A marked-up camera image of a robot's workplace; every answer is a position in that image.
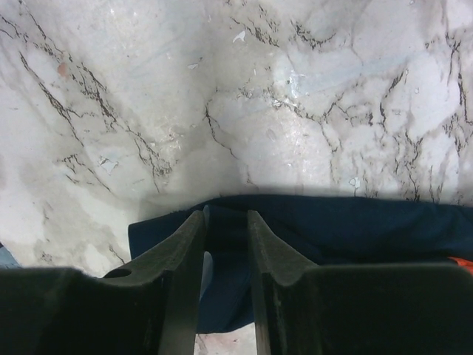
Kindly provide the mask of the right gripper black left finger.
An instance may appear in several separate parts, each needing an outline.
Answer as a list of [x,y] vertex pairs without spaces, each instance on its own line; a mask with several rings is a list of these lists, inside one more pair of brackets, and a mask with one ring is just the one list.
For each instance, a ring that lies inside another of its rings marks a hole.
[[192,354],[205,218],[102,278],[74,268],[1,271],[3,354]]

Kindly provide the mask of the navy orange underwear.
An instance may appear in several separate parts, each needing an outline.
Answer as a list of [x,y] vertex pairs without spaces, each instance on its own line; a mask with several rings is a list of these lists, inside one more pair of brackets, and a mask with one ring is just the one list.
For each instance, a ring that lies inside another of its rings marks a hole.
[[197,205],[205,216],[197,330],[227,333],[253,322],[248,213],[320,265],[446,263],[472,268],[472,209],[362,197],[236,195]]

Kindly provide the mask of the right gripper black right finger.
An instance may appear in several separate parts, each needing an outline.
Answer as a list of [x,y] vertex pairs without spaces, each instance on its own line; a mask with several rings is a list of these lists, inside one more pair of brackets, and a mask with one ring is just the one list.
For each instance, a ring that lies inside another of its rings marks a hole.
[[248,214],[259,354],[470,354],[472,275],[445,263],[319,266]]

